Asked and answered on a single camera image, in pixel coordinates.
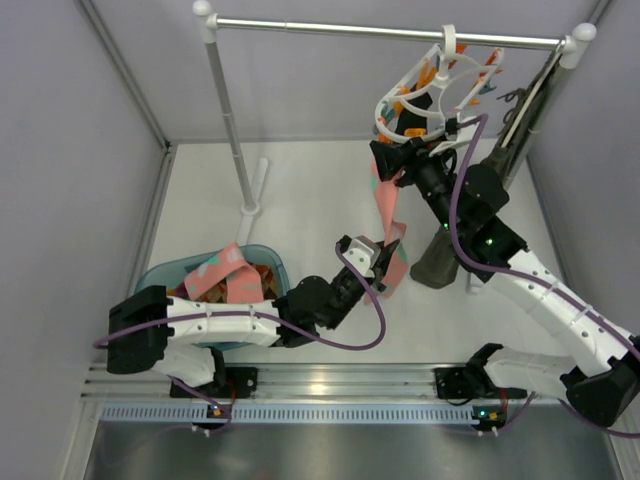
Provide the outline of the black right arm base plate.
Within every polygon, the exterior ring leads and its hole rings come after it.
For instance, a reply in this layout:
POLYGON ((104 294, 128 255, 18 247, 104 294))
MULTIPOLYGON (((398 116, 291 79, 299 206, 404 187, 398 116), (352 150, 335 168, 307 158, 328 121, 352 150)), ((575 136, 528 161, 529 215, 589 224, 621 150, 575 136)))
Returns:
POLYGON ((497 399, 500 389, 476 367, 441 367, 434 370, 436 392, 444 400, 497 399))

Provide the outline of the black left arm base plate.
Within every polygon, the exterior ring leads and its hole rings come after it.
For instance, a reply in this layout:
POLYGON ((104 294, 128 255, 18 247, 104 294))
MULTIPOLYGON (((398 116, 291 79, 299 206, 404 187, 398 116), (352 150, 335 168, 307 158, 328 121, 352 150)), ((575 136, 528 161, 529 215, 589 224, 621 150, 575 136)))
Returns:
POLYGON ((217 400, 247 399, 258 386, 258 373, 255 367, 226 367, 223 373, 214 375, 212 382, 194 387, 194 390, 217 400))

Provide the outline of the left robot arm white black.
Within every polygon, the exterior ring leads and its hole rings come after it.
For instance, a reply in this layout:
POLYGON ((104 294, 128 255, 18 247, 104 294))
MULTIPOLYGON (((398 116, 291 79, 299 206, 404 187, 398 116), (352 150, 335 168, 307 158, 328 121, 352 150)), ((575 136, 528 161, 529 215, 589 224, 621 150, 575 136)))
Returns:
POLYGON ((273 300, 207 303, 150 285, 111 308, 109 333, 97 344, 113 375, 154 371, 192 389, 221 385, 221 345, 320 342, 320 329, 336 329, 363 297, 374 300, 387 289, 385 275, 398 246, 345 236, 336 245, 343 267, 333 280, 308 276, 273 300))

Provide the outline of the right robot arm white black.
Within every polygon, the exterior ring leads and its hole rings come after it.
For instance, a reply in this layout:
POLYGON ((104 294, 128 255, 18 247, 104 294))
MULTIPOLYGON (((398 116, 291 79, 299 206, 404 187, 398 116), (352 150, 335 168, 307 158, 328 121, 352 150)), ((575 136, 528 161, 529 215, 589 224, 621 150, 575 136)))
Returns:
POLYGON ((552 274, 498 216, 509 200, 488 160, 463 161, 453 149, 413 138, 373 141, 375 172, 395 187, 414 186, 440 221, 459 265, 510 299, 564 346, 563 356, 488 343, 466 363, 476 396, 500 388, 558 399, 600 428, 612 426, 639 393, 639 338, 605 319, 552 274))

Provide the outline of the pink patterned sock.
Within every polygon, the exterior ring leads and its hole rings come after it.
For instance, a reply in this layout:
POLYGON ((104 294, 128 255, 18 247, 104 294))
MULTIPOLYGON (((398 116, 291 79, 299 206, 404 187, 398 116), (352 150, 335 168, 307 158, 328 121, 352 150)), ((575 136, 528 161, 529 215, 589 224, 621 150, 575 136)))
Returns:
POLYGON ((388 245, 396 239, 401 240, 401 245, 394 254, 385 277, 385 280, 391 280, 395 293, 409 270, 407 255, 403 244, 407 225, 394 219, 399 196, 399 188, 395 185, 394 179, 391 179, 390 181, 381 181, 379 179, 375 161, 372 161, 371 163, 371 189, 384 231, 384 245, 388 245))
POLYGON ((196 301, 222 281, 226 282, 229 304, 264 300, 260 274, 245 260, 237 243, 231 243, 190 272, 184 286, 189 299, 196 301))

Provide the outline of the white clip hanger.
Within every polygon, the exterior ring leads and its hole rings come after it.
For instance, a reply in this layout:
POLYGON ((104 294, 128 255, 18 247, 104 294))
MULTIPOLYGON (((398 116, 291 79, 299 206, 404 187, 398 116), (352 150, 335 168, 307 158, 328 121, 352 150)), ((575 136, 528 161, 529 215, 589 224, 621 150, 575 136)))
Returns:
POLYGON ((496 47, 485 62, 466 54, 455 27, 442 27, 443 41, 428 52, 379 100, 374 135, 383 144, 412 138, 434 141, 436 150, 470 143, 476 127, 463 124, 479 115, 480 96, 491 91, 505 52, 496 47))

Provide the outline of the beige argyle sock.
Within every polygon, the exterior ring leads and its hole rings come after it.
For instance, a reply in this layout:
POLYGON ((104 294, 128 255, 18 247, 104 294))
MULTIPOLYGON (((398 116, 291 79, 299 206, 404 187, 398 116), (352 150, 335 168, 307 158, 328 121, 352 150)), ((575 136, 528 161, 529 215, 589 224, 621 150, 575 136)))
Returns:
MULTIPOLYGON (((281 289, 278 284, 278 277, 275 275, 273 269, 270 266, 263 264, 250 263, 250 266, 253 267, 260 275, 263 299, 275 300, 278 298, 281 294, 281 289)), ((227 279, 223 279, 203 293, 198 298, 198 301, 204 301, 207 303, 227 303, 227 297, 227 279)))

